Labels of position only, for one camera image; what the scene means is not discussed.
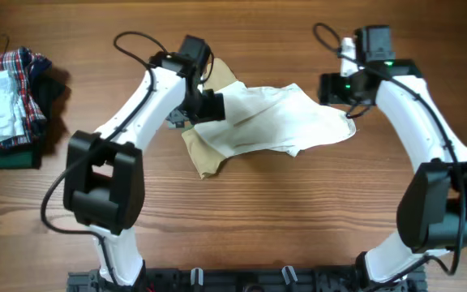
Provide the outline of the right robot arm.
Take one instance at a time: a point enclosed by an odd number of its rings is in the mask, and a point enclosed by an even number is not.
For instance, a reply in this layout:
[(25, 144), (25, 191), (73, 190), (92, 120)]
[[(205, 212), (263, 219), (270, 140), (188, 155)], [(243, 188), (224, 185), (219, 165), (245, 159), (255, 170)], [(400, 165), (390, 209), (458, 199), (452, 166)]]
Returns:
[(389, 26), (358, 28), (328, 50), (341, 68), (321, 75), (320, 103), (346, 105), (348, 119), (380, 110), (413, 168), (396, 211), (396, 230), (357, 259), (359, 288), (377, 291), (404, 283), (445, 255), (452, 262), (443, 271), (454, 275), (467, 247), (467, 146), (436, 107), (415, 62), (396, 56)]

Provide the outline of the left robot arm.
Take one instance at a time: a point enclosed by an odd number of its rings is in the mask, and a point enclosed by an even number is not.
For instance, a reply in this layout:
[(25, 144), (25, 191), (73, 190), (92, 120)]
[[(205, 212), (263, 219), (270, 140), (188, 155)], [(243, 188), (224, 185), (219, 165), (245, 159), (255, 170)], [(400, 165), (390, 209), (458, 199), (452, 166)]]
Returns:
[(144, 150), (164, 122), (225, 119), (223, 96), (201, 87), (212, 62), (210, 46), (195, 36), (185, 36), (176, 52), (162, 48), (142, 63), (141, 85), (108, 122), (71, 137), (63, 204), (93, 236), (100, 266), (70, 273), (67, 290), (147, 290), (134, 228), (145, 198)]

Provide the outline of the red plaid folded shirt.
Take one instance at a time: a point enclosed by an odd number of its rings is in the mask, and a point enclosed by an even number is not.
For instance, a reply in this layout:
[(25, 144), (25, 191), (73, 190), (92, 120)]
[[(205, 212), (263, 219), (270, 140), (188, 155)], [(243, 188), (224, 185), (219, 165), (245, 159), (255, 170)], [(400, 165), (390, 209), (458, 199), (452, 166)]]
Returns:
[(31, 144), (41, 134), (46, 117), (32, 96), (32, 80), (50, 67), (51, 61), (48, 58), (35, 54), (26, 47), (0, 54), (0, 71), (8, 70), (14, 75), (26, 113), (24, 135), (3, 140), (0, 142), (0, 151)]

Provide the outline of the dark green folded garment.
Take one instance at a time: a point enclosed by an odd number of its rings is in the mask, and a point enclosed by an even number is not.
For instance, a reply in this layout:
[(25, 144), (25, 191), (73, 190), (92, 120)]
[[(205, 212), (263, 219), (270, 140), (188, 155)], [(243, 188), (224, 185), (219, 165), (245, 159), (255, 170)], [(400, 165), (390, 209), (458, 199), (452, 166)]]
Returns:
[(47, 74), (41, 74), (32, 83), (32, 96), (46, 117), (41, 134), (31, 144), (0, 151), (0, 169), (40, 169), (42, 156), (54, 153), (55, 144), (66, 131), (61, 119), (71, 90)]

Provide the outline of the white and beige garment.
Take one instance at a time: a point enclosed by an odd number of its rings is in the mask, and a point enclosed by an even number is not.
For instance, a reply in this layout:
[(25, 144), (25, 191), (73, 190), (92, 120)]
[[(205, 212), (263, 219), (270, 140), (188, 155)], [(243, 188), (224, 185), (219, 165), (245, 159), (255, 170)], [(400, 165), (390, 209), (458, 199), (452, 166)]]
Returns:
[(202, 179), (216, 174), (228, 158), (272, 150), (296, 157), (308, 148), (336, 144), (357, 131), (345, 112), (319, 105), (297, 84), (248, 88), (217, 58), (207, 65), (205, 89), (223, 95), (225, 119), (202, 122), (182, 132)]

